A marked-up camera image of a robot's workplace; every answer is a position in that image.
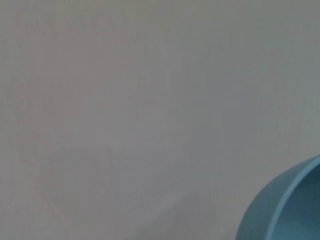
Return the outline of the blue plastic bowl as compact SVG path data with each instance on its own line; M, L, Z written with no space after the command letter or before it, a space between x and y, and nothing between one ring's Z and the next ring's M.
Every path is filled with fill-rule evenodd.
M281 173L257 194L235 240L320 240L320 154Z

